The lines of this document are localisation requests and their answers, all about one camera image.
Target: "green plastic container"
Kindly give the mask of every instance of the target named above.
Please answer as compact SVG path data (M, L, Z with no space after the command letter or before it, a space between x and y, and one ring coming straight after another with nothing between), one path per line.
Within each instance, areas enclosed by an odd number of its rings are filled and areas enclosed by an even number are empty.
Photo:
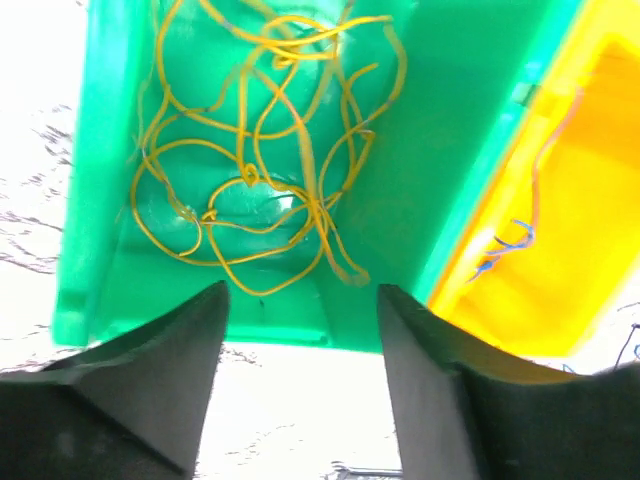
M344 2L268 3L280 14L332 23ZM257 31L263 21L237 0L213 3L245 29ZM379 351L376 286L398 284L426 301L518 126L529 86L544 74L579 3L358 0L353 16L393 15L409 58L404 92L373 126L378 138L372 154L335 215L346 248L369 270L372 282L364 288L346 286L323 260L311 275L268 297L251 297L231 285L228 339ZM161 17L171 4L160 1ZM129 207L129 187L140 161L128 160L138 132L137 96L153 57L151 12L151 0L93 0L90 5L53 323L54 340L60 344L83 346L115 337L226 278L220 268L194 267L165 256L139 230ZM350 31L345 45L347 74L373 61L380 64L355 90L363 110L371 111L389 91L396 68L393 51L379 27ZM210 20L196 0L187 0L165 43L172 91L188 106L211 104L229 69L249 51L249 45ZM308 103L319 73L307 64L298 75L288 89L296 105ZM332 100L323 103L309 124L317 158L341 133L339 90L332 88ZM249 113L255 117L269 95L257 87L250 95L257 109ZM146 122L161 99L154 79L144 103ZM232 92L217 118L235 122L234 99ZM270 120L273 130L291 122L284 110L280 113ZM233 135L186 119L172 125L161 142L188 136L233 149ZM272 172L301 182L295 136L265 143L263 153ZM341 182L345 159L338 158L329 172L329 187ZM199 212L213 189L237 175L231 162L200 147L173 150L161 161L180 197ZM266 188L238 188L224 205L229 215L258 212L259 220L272 222L291 207L269 202L273 195ZM161 240L176 250L193 245L195 227L176 218L150 175L141 182L138 202ZM248 254L282 245L292 228L266 238L224 231L219 244L230 257ZM310 235L287 254L235 271L246 283L266 288L304 268L317 247L317 236Z

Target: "yellow bin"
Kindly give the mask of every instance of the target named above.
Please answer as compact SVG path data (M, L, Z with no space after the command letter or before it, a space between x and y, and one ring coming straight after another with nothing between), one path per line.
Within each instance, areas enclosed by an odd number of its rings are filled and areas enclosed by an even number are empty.
M532 245L469 281L500 247L495 237L523 236L513 220L530 224L534 204ZM513 354L566 355L639 251L640 0L590 0L428 305Z

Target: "tangled yellow cord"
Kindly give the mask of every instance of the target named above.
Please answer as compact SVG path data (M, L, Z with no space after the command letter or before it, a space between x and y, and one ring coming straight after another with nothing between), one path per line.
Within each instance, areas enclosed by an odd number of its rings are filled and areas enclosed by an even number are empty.
M238 287L251 295L265 296L282 290L283 288L300 280L310 271L312 271L318 265L323 256L326 256L333 271L345 283L366 283L369 280L368 273L361 266L357 265L348 255L342 243L340 235L338 234L335 223L331 218L330 209L333 208L340 200L342 195L352 187L355 179L358 176L358 173L366 162L366 159L371 150L371 146L375 139L375 133L369 129L369 124L389 108L389 106L400 94L402 86L404 84L407 70L407 59L404 48L402 47L400 40L393 30L391 23L392 19L389 16L377 16L360 17L347 21L347 17L349 16L353 8L353 2L350 0L343 10L337 26L335 26L334 28L327 28L319 22L299 15L277 16L275 12L273 12L268 6L262 3L261 0L242 1L265 17L267 23L264 25L260 35L254 35L232 25L220 13L220 11L209 2L209 0L199 0L203 10L207 12L207 14L211 18L213 18L221 27L228 30L233 36L256 45L253 51L249 54L245 63L241 67L234 68L231 71L231 73L223 83L218 100L209 107L187 108L173 95L167 81L164 65L163 45L167 32L169 31L169 27L178 14L180 7L184 3L184 0L174 1L159 29L157 24L154 24L155 31L158 32L155 48L155 62L154 66L152 66L151 72L143 83L138 96L139 135L137 138L138 145L136 152L139 152L141 154L142 161L140 162L140 165L134 175L133 183L130 190L130 201L133 216L142 231L147 235L147 237L149 237L149 239L164 253L192 265L222 267ZM310 27L314 30L315 33L302 38L294 38L288 27L288 24L293 23ZM363 118L362 113L360 112L357 102L353 96L352 88L359 77L374 70L377 67L377 64L368 65L358 70L350 78L347 79L338 58L338 39L339 35L342 32L350 28L356 27L358 25L372 23L383 24L384 33L391 46L393 47L398 59L398 70L396 73L395 83L388 99L365 119ZM274 30L277 30L279 34L284 38L271 37L270 34ZM311 46L322 40L331 42L332 48L323 52L304 53L302 51L303 47ZM289 69L285 76L285 79L280 85L277 85L268 75L255 67L258 59L265 53L271 53L274 55L274 68ZM312 97L307 111L304 115L300 115L295 106L289 100L288 96L285 93L285 90L292 79L295 77L300 63L304 61L326 61L328 63L323 71L323 74L318 83L318 88ZM151 123L149 124L147 129L144 130L142 119L142 100L146 89L151 83L154 69L157 70L157 74L163 88L163 99L160 108L154 115ZM318 109L320 102L334 75L338 79L342 87L340 112L345 133L338 139L338 141L329 151L328 156L325 158L324 163L322 164L318 178L316 178L314 152L311 142L311 136L306 128L306 124ZM247 127L247 91L250 76L257 77L273 94L271 101L256 122L253 131L249 130ZM211 114L222 106L229 87L235 81L238 82L237 125L230 125L205 116L204 114ZM293 124L281 132L268 134L262 133L261 130L265 120L278 102L282 103L290 112L291 117L293 118ZM165 118L167 110L170 106L174 107L178 111L178 113ZM355 117L355 125L351 125L349 108L351 109ZM230 152L229 150L214 142L199 138L184 138L159 146L158 137L160 136L160 133L177 119L185 116L206 126L234 134L236 136L235 153ZM283 138L294 132L297 135L298 146L300 149L304 187L274 180L267 170L264 158L262 157L260 150L260 143L262 141ZM364 146L362 147L359 154L356 152L356 144L354 142L355 135L361 136L361 138L364 140ZM256 164L245 162L244 148L246 139L250 139L252 141L253 149L255 151ZM336 155L336 152L345 143L347 144L349 157L348 173L343 182L342 188L324 198L324 178L329 169L329 165ZM185 145L200 145L211 148L234 162L239 170L238 177L224 182L211 194L207 206L207 211L200 217L198 217L195 212L189 209L178 199L173 187L171 186L171 182L169 181L169 178L159 161L159 157L163 153ZM172 251L170 248L168 248L158 240L158 238L151 232L151 230L142 220L137 208L136 193L140 179L146 171L148 171L156 178L156 180L164 185L167 191L168 202L175 210L177 215L196 226L198 232L197 238L195 244L188 250L184 252ZM242 184L249 187L253 187L259 184L266 184L275 191L286 192L287 194L294 196L302 202L302 205L291 209L277 222L266 228L253 228L246 225L219 220L217 218L217 210L215 208L216 199L226 189ZM282 226L291 217L304 210L308 212L308 215L302 227L289 239L286 245L278 248L265 250L263 252L254 253L252 255L243 257L227 259L220 251L220 248L214 236L214 226L240 229L253 234L267 234L273 232L274 230ZM294 248L314 228L317 230L321 241L316 256L304 270L302 270L300 273L293 276L286 282L283 282L268 290L257 291L248 287L242 281L240 281L240 279L237 278L237 276L231 269L233 265L238 265L260 258L287 252ZM217 260L215 261L204 261L190 258L190 256L194 254L202 245L205 235L208 238L209 243L211 244L211 248L216 255ZM330 235L333 236L340 254L343 256L344 260L355 272L357 272L357 275L355 277L351 277L336 261L331 243L329 241Z

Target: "black object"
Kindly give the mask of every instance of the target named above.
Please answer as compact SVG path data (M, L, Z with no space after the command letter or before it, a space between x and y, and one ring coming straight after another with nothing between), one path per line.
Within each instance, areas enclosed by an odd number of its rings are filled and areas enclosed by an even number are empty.
M0 376L0 479L191 479L229 314L224 283L36 373Z
M405 480L640 479L640 365L542 367L396 286L378 315Z

